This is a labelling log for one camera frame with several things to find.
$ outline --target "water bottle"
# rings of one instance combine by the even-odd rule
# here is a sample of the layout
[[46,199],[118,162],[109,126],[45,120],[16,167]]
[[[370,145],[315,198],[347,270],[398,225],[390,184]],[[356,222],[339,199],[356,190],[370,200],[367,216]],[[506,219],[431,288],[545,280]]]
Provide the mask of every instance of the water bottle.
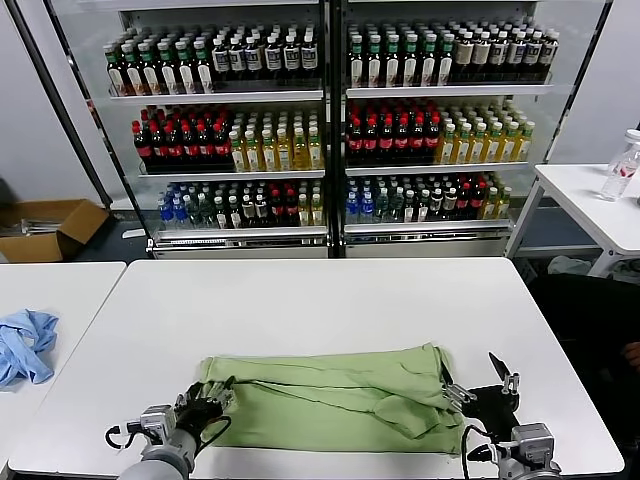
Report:
[[371,198],[371,192],[364,192],[359,223],[373,223],[373,199]]
[[358,223],[358,199],[355,192],[349,192],[347,197],[347,225]]
[[609,178],[604,183],[600,195],[605,200],[615,202],[624,193],[640,165],[640,142],[634,143],[631,149],[618,156]]

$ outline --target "bottle label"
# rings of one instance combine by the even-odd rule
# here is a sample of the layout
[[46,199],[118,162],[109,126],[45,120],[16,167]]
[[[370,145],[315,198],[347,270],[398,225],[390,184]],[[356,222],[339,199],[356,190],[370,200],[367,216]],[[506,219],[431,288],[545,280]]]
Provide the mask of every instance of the bottle label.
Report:
[[231,214],[231,223],[233,223],[233,228],[240,228],[242,219],[240,218],[240,214],[238,212],[234,212]]
[[320,147],[309,147],[309,157],[311,158],[311,168],[313,170],[320,170]]
[[480,163],[480,154],[482,153],[483,142],[474,141],[473,148],[471,149],[470,163]]
[[387,75],[385,80],[385,87],[395,87],[397,77],[398,77],[398,60],[395,58],[392,58],[387,62]]
[[473,47],[473,54],[471,55],[471,63],[475,65],[484,65],[489,58],[490,44],[478,43]]
[[458,43],[456,49],[456,63],[458,65],[469,65],[473,54],[473,44]]
[[267,165],[267,172],[276,171],[276,156],[273,150],[269,150],[269,149],[264,150],[264,162]]
[[351,61],[351,87],[362,87],[362,60]]
[[171,67],[162,67],[162,76],[164,77],[164,83],[167,85],[169,95],[178,95],[178,84],[176,83],[173,69]]
[[228,72],[231,66],[229,65],[229,54],[225,52],[213,51],[213,68],[218,73]]
[[443,58],[438,69],[438,85],[446,85],[449,82],[449,72],[451,72],[451,59]]
[[300,68],[300,50],[297,47],[285,47],[284,66],[287,70],[298,70]]
[[136,92],[136,95],[142,96],[144,95],[144,85],[142,84],[142,79],[140,78],[140,72],[135,68],[127,68],[127,75],[129,75],[129,80],[131,80],[131,85]]
[[313,70],[318,68],[318,52],[315,45],[312,47],[302,47],[302,68]]
[[200,75],[200,82],[202,82],[202,90],[204,93],[213,93],[213,82],[211,81],[211,72],[206,65],[198,66],[198,75]]
[[487,162],[495,162],[496,161],[496,153],[498,152],[498,147],[500,144],[498,142],[491,142],[489,144],[489,149],[487,150]]
[[501,162],[508,162],[511,160],[511,153],[513,152],[513,147],[515,142],[505,142],[504,150],[502,151],[502,158],[500,158]]
[[156,71],[151,67],[144,67],[143,72],[144,76],[147,79],[147,84],[149,85],[151,95],[160,95],[162,92],[160,91],[160,82],[158,82]]
[[520,145],[520,151],[518,152],[518,156],[516,157],[516,160],[518,162],[527,161],[527,156],[529,155],[530,146],[531,146],[531,142],[529,140],[525,140],[524,142],[522,142],[522,144]]
[[191,68],[183,65],[180,67],[180,76],[182,77],[182,83],[184,84],[184,91],[188,94],[196,93],[196,86],[193,83],[193,75],[191,75]]
[[216,218],[218,219],[218,225],[220,225],[220,228],[229,228],[227,226],[227,216],[224,213],[218,213]]
[[453,143],[445,143],[442,146],[442,160],[440,163],[446,164],[451,161],[451,152],[453,151]]
[[433,69],[436,66],[436,61],[433,58],[425,58],[422,64],[422,76],[420,77],[420,86],[428,87],[433,80]]
[[378,78],[380,76],[380,60],[374,58],[369,62],[369,76],[367,86],[369,88],[378,86]]
[[491,45],[491,52],[489,53],[489,63],[491,65],[502,65],[507,52],[506,43],[494,43]]
[[124,87],[124,81],[122,80],[122,75],[115,68],[110,68],[109,77],[111,78],[111,83],[113,83],[113,88],[115,88],[115,93],[119,97],[124,97],[127,94],[127,90]]
[[458,165],[465,163],[467,159],[467,151],[469,151],[469,144],[467,142],[461,143],[458,147],[458,158],[456,158],[456,163]]
[[282,55],[279,48],[267,49],[267,68],[280,70],[282,68]]
[[413,86],[413,79],[416,74],[416,59],[415,58],[407,58],[404,61],[404,71],[402,72],[402,86],[403,87],[411,87]]
[[289,164],[289,150],[286,148],[278,150],[278,155],[280,157],[280,168],[283,171],[291,170],[291,165]]
[[249,169],[252,172],[259,172],[260,167],[258,166],[258,152],[255,150],[247,150],[247,159],[249,160]]

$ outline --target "dark bottle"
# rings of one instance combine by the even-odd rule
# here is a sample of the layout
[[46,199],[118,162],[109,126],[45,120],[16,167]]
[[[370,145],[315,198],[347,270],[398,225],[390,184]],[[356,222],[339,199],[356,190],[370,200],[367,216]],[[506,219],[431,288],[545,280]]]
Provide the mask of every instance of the dark bottle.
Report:
[[520,64],[527,49],[527,42],[524,41],[526,33],[519,32],[517,38],[509,44],[507,59],[505,61],[504,80],[517,82],[520,77]]
[[436,73],[436,35],[427,33],[425,35],[424,47],[420,53],[420,86],[428,87],[433,83],[434,74]]
[[405,45],[405,54],[402,65],[402,86],[413,87],[416,80],[416,66],[418,64],[418,56],[416,55],[418,43],[418,35],[410,33],[407,35],[407,44]]
[[133,51],[133,45],[130,43],[122,45],[122,53],[124,53],[125,60],[124,68],[127,72],[127,76],[129,77],[131,87],[133,88],[133,94],[140,96],[146,95],[146,85],[142,80],[143,75],[140,73],[140,62]]
[[489,59],[489,51],[491,50],[489,35],[489,32],[482,32],[480,34],[480,38],[478,38],[473,45],[470,80],[474,83],[482,83],[486,81],[486,67]]
[[473,55],[473,33],[466,32],[456,46],[456,58],[453,65],[455,83],[468,83],[471,80],[471,57]]
[[213,70],[211,68],[211,59],[205,48],[205,42],[196,40],[193,42],[193,48],[196,49],[196,70],[198,71],[199,88],[202,93],[213,93]]
[[195,66],[187,43],[176,42],[176,50],[178,51],[179,59],[178,71],[180,72],[184,92],[187,94],[197,93]]
[[116,47],[110,43],[103,46],[102,49],[104,50],[104,56],[107,58],[107,74],[111,79],[113,95],[118,97],[135,95],[133,87],[131,86],[131,80],[129,80],[129,76],[127,75],[127,71],[118,61]]
[[375,115],[369,117],[367,129],[364,132],[364,154],[373,157],[378,147],[378,127],[376,126]]
[[396,34],[389,35],[387,53],[384,56],[384,78],[385,87],[395,87],[398,82],[398,41],[400,37]]
[[133,133],[133,144],[138,151],[138,155],[145,164],[151,162],[153,159],[151,140],[148,135],[140,129],[140,123],[138,121],[132,122],[131,132]]
[[456,200],[456,217],[459,220],[464,220],[467,218],[469,206],[469,199],[471,198],[471,184],[465,182],[462,185],[462,189],[458,194],[458,199]]
[[278,45],[278,37],[271,35],[267,39],[267,48],[265,49],[267,76],[272,79],[278,79],[282,76],[282,48]]
[[538,58],[538,72],[536,74],[536,83],[545,83],[547,75],[551,69],[551,62],[556,56],[558,51],[558,38],[560,34],[555,30],[551,30],[547,33],[545,41],[542,45],[540,57]]
[[396,126],[396,131],[393,139],[393,146],[395,153],[400,156],[405,156],[409,153],[409,117],[402,116]]
[[213,138],[204,122],[198,123],[198,147],[200,147],[200,156],[202,163],[213,163],[214,147]]

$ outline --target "plastic bottle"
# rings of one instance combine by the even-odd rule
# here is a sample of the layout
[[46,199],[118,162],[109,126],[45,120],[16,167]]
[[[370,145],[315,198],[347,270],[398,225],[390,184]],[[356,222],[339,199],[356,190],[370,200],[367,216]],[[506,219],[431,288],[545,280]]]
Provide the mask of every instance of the plastic bottle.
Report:
[[618,157],[616,165],[600,191],[602,198],[610,202],[618,200],[629,185],[638,166],[640,166],[640,142],[634,143],[630,150]]

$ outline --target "bottle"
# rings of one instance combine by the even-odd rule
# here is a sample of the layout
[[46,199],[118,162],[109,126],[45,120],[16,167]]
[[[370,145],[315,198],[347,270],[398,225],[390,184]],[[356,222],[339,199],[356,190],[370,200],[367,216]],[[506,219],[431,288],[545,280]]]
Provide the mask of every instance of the bottle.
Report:
[[130,43],[125,43],[122,45],[122,53],[124,53],[124,68],[127,72],[127,76],[129,77],[129,83],[133,87],[133,93],[138,96],[142,96],[146,94],[146,88],[142,81],[142,75],[140,74],[140,63],[138,62],[138,58],[133,51],[133,45]]
[[262,154],[264,155],[264,163],[267,172],[279,172],[280,165],[278,157],[276,156],[276,150],[273,146],[271,130],[262,131]]
[[618,161],[609,173],[600,196],[610,202],[615,202],[624,193],[634,173],[640,165],[640,142],[634,143],[630,150],[618,156]]
[[456,45],[456,57],[453,78],[456,83],[468,83],[471,80],[471,56],[473,55],[473,33],[465,32]]
[[511,153],[512,162],[526,162],[531,147],[531,137],[533,129],[536,127],[535,122],[525,122],[522,133],[518,136],[516,144]]
[[467,153],[467,163],[482,163],[482,154],[484,153],[487,137],[487,124],[479,122],[476,125],[476,133]]
[[300,70],[300,47],[296,44],[296,37],[288,35],[284,47],[284,66],[287,78],[296,78]]
[[504,187],[502,197],[498,202],[496,218],[508,218],[509,203],[511,202],[511,187]]
[[495,163],[498,162],[498,149],[502,142],[502,123],[494,122],[491,127],[491,133],[489,134],[489,145],[487,148],[487,154],[485,161],[482,163]]
[[385,67],[385,87],[395,87],[398,81],[398,41],[400,37],[396,34],[389,35],[387,53],[384,57]]
[[540,51],[540,56],[538,57],[536,83],[545,83],[547,80],[549,70],[551,69],[551,62],[553,62],[558,51],[558,38],[560,38],[560,34],[555,30],[547,33]]
[[362,87],[362,35],[351,37],[351,53],[348,62],[351,88]]
[[507,127],[507,133],[502,137],[498,151],[496,152],[496,161],[500,163],[506,163],[511,161],[511,154],[513,153],[518,137],[518,122],[510,122]]
[[367,67],[367,87],[377,87],[380,81],[380,35],[369,37]]
[[420,55],[420,86],[428,87],[433,83],[436,72],[436,40],[434,33],[424,36],[424,50]]
[[278,128],[278,160],[280,161],[280,169],[283,172],[291,170],[291,146],[287,138],[287,131],[284,128]]
[[416,47],[418,35],[410,33],[407,35],[407,43],[405,45],[405,54],[402,67],[402,86],[412,87],[416,78],[416,65],[418,56],[416,55]]
[[453,153],[451,154],[451,163],[458,165],[464,164],[467,160],[467,152],[469,151],[469,135],[471,133],[471,124],[463,123],[460,127],[460,137],[454,140]]
[[454,133],[456,127],[453,123],[448,123],[445,126],[445,134],[442,139],[440,145],[436,149],[436,161],[435,163],[438,165],[450,165],[452,163],[453,157],[453,142],[454,142]]
[[158,44],[158,51],[160,52],[160,70],[166,91],[169,95],[178,95],[181,93],[179,82],[176,80],[176,78],[179,78],[179,70],[173,57],[173,52],[169,44],[165,42]]

